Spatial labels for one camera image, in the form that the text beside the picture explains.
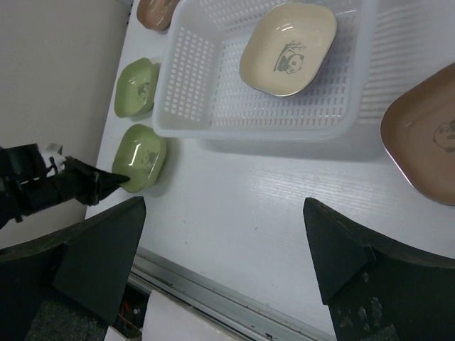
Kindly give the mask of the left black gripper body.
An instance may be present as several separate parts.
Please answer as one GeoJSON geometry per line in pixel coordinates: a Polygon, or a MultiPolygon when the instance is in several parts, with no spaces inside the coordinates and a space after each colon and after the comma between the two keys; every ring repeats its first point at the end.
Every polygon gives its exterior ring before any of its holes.
{"type": "Polygon", "coordinates": [[[1,149],[1,226],[77,197],[77,178],[47,166],[36,144],[1,149]]]}

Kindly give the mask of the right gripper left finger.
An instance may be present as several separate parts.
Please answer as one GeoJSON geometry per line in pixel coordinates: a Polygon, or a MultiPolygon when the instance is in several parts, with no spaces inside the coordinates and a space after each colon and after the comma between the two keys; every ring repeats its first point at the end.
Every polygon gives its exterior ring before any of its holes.
{"type": "Polygon", "coordinates": [[[141,196],[1,250],[2,340],[103,340],[146,219],[141,196]]]}

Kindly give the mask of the green plate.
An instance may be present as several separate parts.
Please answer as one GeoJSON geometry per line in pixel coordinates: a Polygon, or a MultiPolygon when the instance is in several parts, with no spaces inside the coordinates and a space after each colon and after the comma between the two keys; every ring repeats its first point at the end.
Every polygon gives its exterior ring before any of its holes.
{"type": "Polygon", "coordinates": [[[127,129],[112,163],[112,172],[129,177],[121,187],[137,193],[155,184],[167,155],[167,142],[151,127],[135,124],[127,129]]]}
{"type": "Polygon", "coordinates": [[[114,112],[119,118],[136,117],[150,112],[158,82],[160,64],[140,58],[121,72],[114,96],[114,112]]]}

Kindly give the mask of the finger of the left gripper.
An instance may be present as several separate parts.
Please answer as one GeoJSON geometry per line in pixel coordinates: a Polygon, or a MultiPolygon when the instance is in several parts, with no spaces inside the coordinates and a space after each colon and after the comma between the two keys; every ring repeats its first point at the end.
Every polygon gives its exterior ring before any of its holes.
{"type": "Polygon", "coordinates": [[[72,157],[67,157],[64,165],[63,175],[69,180],[65,193],[87,206],[97,205],[130,181],[127,175],[109,173],[72,157]]]}

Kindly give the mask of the brown plate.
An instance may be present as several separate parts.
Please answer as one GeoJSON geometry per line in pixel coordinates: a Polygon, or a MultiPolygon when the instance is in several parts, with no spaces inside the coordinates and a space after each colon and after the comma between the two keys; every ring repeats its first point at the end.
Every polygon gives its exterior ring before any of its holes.
{"type": "Polygon", "coordinates": [[[398,97],[380,124],[382,144],[423,196],[454,205],[454,64],[398,97]]]}
{"type": "Polygon", "coordinates": [[[164,31],[171,23],[179,0],[140,0],[136,17],[143,27],[153,31],[164,31]]]}

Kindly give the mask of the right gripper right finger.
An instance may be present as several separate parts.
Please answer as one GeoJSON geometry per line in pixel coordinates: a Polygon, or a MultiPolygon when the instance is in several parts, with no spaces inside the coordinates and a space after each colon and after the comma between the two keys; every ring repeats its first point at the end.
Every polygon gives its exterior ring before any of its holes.
{"type": "Polygon", "coordinates": [[[337,340],[453,340],[454,260],[306,198],[306,236],[337,340]]]}

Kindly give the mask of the beige plate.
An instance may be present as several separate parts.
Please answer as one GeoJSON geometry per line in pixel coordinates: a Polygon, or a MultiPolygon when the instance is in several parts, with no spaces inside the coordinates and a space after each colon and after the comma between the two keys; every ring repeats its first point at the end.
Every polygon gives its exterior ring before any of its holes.
{"type": "Polygon", "coordinates": [[[337,34],[330,8],[289,2],[257,23],[240,58],[242,81],[276,97],[290,97],[316,78],[337,34]]]}

